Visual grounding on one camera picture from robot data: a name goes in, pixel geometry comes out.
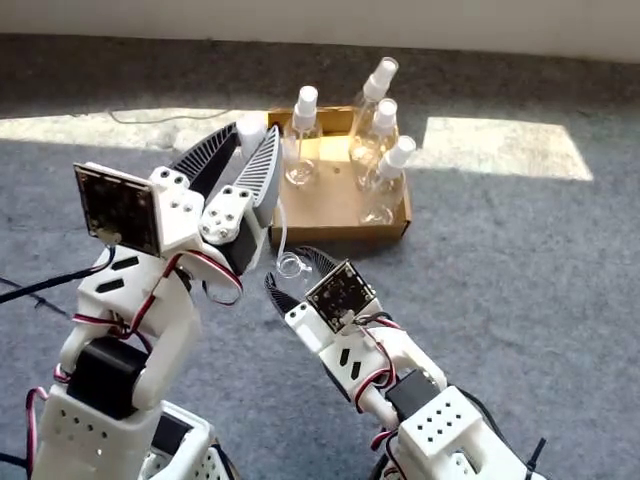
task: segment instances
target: white wall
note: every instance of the white wall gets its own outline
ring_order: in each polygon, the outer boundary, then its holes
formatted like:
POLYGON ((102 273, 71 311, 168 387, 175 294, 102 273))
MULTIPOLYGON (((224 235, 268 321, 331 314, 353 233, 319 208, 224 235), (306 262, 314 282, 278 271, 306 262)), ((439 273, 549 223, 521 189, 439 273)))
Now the white wall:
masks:
POLYGON ((0 0, 0 32, 423 47, 640 61, 640 0, 0 0))

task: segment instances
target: white spray nozzle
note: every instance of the white spray nozzle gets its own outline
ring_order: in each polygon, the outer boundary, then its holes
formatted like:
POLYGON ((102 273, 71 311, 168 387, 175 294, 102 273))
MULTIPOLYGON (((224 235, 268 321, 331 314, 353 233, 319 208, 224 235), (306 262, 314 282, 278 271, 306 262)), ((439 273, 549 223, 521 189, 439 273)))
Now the white spray nozzle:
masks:
POLYGON ((390 133, 396 126, 396 113, 398 104, 390 99, 383 98, 378 103, 376 113, 373 115, 373 128, 379 134, 390 133))
POLYGON ((318 90, 307 85, 300 89, 298 101, 293 108, 293 126, 307 130, 316 122, 316 104, 318 102, 318 90))
POLYGON ((365 97, 374 102, 379 102, 387 94, 393 76, 398 71, 398 62, 391 57, 384 57, 380 60, 376 70, 369 75, 366 83, 362 87, 365 97))
POLYGON ((240 151, 245 161, 251 158, 267 133, 267 122, 264 115, 250 113, 236 121, 240 151))
POLYGON ((378 171, 383 177, 393 178, 402 173, 411 154, 416 151, 416 142, 407 135, 398 137, 398 141, 391 150, 384 154, 378 171))

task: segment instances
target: black wire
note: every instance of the black wire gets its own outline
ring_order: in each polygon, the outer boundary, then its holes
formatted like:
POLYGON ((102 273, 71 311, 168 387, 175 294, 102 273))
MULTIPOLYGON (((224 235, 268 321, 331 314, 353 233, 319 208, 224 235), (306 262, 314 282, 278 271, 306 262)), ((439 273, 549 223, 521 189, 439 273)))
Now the black wire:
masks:
POLYGON ((393 463, 393 465, 398 469, 398 472, 400 473, 402 480, 407 480, 407 476, 405 475, 404 470, 402 470, 402 467, 397 462, 396 457, 393 456, 393 452, 391 451, 391 440, 393 440, 397 436, 398 436, 398 432, 394 432, 393 434, 389 435, 389 437, 387 438, 387 442, 384 446, 384 449, 387 452, 387 456, 389 457, 389 460, 391 460, 391 463, 393 463))
MULTIPOLYGON (((3 283, 3 284, 5 284, 5 285, 7 285, 9 287, 12 287, 12 288, 24 288, 19 283, 14 282, 13 280, 9 280, 8 278, 4 278, 4 277, 0 277, 0 283, 3 283)), ((69 313, 67 311, 65 311, 62 308, 58 307, 55 303, 51 303, 49 300, 47 300, 44 297, 41 297, 37 293, 30 293, 29 296, 37 301, 37 303, 34 305, 34 308, 38 308, 40 306, 45 306, 49 310, 51 310, 53 312, 56 312, 56 313, 59 313, 60 315, 64 315, 65 317, 69 316, 69 313)))
POLYGON ((15 455, 9 455, 8 453, 0 452, 0 462, 9 463, 16 467, 27 468, 27 461, 24 458, 16 457, 15 455))
POLYGON ((489 409, 487 407, 485 407, 484 403, 482 403, 477 397, 475 397, 474 395, 472 395, 471 393, 467 392, 466 390, 463 390, 460 387, 456 387, 458 390, 460 390, 460 393, 462 393, 465 397, 467 397, 469 400, 471 400, 471 402, 473 402, 482 412, 482 415, 484 416, 484 418, 487 419, 487 422, 489 422, 489 425, 491 426, 491 429, 495 432, 495 434, 498 436, 498 438, 500 440, 502 440, 502 442, 509 447, 509 449, 511 451, 513 451, 513 448, 511 448, 511 445, 509 445, 509 442, 507 442, 507 439, 505 438, 504 434, 502 433, 502 430, 500 430, 500 427, 498 427, 498 423, 496 422, 495 418, 493 418, 493 415, 491 415, 491 412, 489 411, 489 409))
POLYGON ((545 438, 541 438, 540 441, 538 442, 538 445, 536 446, 535 451, 533 452, 533 455, 531 455, 531 458, 529 459, 529 461, 528 462, 524 462, 522 460, 522 458, 520 458, 520 456, 516 453, 516 451, 511 447, 511 445, 509 444, 509 442, 505 438, 504 434, 500 430, 500 427, 498 427, 498 423, 493 418, 493 415, 491 415, 491 412, 484 405, 484 403, 482 403, 477 397, 475 397, 471 393, 467 392, 466 390, 463 390, 462 388, 457 387, 457 386, 456 386, 456 388, 458 390, 460 390, 460 393, 462 393, 465 397, 467 397, 473 404, 475 404, 480 409, 480 411, 482 412, 482 415, 487 420, 487 422, 489 422, 489 425, 491 426, 491 429, 495 432, 495 434, 498 436, 498 438, 500 440, 502 440, 502 442, 507 446, 507 448, 509 450, 511 450, 513 452, 513 454, 518 458, 518 460, 520 460, 527 467, 527 474, 525 476, 525 480, 531 479, 533 473, 536 471, 538 457, 540 456, 540 453, 542 452, 542 449, 546 445, 547 440, 545 438))
POLYGON ((382 472, 384 472, 384 467, 387 466, 387 463, 389 463, 389 457, 387 457, 386 455, 382 455, 373 466, 373 470, 371 470, 368 480, 380 480, 380 477, 382 477, 382 472))
POLYGON ((58 285, 62 285, 63 283, 68 283, 73 280, 80 280, 82 278, 86 278, 89 275, 93 275, 94 273, 101 272, 113 261, 113 258, 116 256, 116 247, 110 246, 109 248, 109 258, 107 261, 100 265, 99 267, 90 267, 85 268, 83 270, 79 270, 77 272, 67 273, 64 275, 58 275, 57 277, 52 277, 47 280, 43 280, 38 283, 34 283, 32 285, 27 285, 26 287, 18 288, 11 292, 4 293, 0 295, 0 305, 6 302, 10 302, 11 300, 15 300, 16 298, 24 297, 26 295, 31 295, 32 293, 38 292, 40 290, 44 290, 45 288, 57 287, 58 285))
POLYGON ((222 462, 222 466, 224 467, 224 471, 227 474, 229 480, 234 480, 236 477, 233 474, 231 460, 229 460, 229 457, 227 456, 225 451, 222 450, 222 446, 220 446, 219 443, 214 443, 213 445, 211 445, 211 447, 213 447, 215 451, 218 452, 218 456, 220 457, 220 461, 222 462))

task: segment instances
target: gray carpet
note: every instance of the gray carpet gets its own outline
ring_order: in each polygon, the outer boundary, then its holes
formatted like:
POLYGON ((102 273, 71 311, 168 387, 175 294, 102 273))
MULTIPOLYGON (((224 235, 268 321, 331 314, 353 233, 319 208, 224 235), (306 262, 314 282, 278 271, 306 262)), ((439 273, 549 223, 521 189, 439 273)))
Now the gray carpet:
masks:
MULTIPOLYGON (((401 64, 393 85, 401 128, 427 143, 410 171, 413 225, 393 247, 352 249, 358 268, 449 379, 485 401, 522 456, 540 436, 548 439, 544 473, 636 478, 637 66, 332 46, 0 37, 0 273, 27 283, 83 267, 98 254, 85 233, 73 162, 146 175, 176 155, 177 131, 169 124, 156 126, 159 136, 149 130, 156 127, 117 125, 113 135, 96 133, 96 146, 64 132, 46 135, 64 122, 80 125, 73 122, 107 109, 287 106, 304 82, 318 86, 322 103, 345 104, 384 53, 401 64), (45 124, 46 141, 29 140, 35 130, 7 121, 47 115, 55 118, 45 124), (592 179, 495 174, 504 165, 458 143, 430 151, 425 126, 442 117, 561 125, 592 179), (145 148, 137 146, 141 139, 145 148), (461 156, 482 168, 461 168, 461 156)), ((536 150, 544 139, 525 138, 523 128, 523 137, 498 149, 503 160, 544 163, 536 150)), ((272 260, 265 250, 244 279, 244 300, 231 310, 197 295, 204 336, 170 399, 211 420, 244 478, 366 478, 376 459, 368 449, 372 418, 344 402, 274 312, 260 313, 272 260)), ((45 295, 72 311, 74 288, 45 295)), ((24 395, 50 384, 70 329, 63 317, 33 306, 19 300, 0 307, 0 449, 19 455, 24 395)), ((0 467, 0 477, 23 475, 0 467)))

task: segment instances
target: cardboard box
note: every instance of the cardboard box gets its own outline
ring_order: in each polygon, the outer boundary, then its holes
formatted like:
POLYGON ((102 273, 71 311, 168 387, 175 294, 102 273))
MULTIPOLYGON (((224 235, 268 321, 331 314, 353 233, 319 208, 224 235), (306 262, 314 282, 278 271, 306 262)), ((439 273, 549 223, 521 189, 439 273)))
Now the cardboard box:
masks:
MULTIPOLYGON (((269 127, 284 126, 291 110, 268 113, 269 127)), ((392 225, 361 225, 358 214, 363 195, 356 188, 347 154, 348 133, 353 120, 349 107, 318 109, 324 137, 319 162, 319 179, 310 188, 299 188, 286 180, 280 183, 280 198, 287 215, 287 244, 325 241, 397 241, 411 223, 411 202, 405 189, 392 225)), ((276 209, 269 229, 271 243, 277 246, 282 234, 280 213, 276 209)))

